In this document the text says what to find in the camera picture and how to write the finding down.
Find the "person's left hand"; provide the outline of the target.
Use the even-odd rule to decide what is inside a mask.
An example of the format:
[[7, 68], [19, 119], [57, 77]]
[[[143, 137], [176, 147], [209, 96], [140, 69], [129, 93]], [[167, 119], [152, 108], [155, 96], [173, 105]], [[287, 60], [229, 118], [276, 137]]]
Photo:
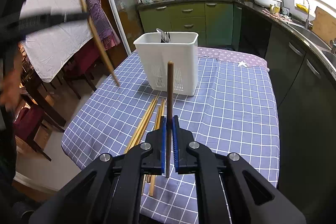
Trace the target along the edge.
[[8, 75], [5, 76], [3, 83], [1, 84], [1, 106], [5, 106], [7, 111], [14, 111], [18, 106], [21, 92], [22, 74], [22, 54], [17, 51], [14, 58], [14, 67], [11, 69]]

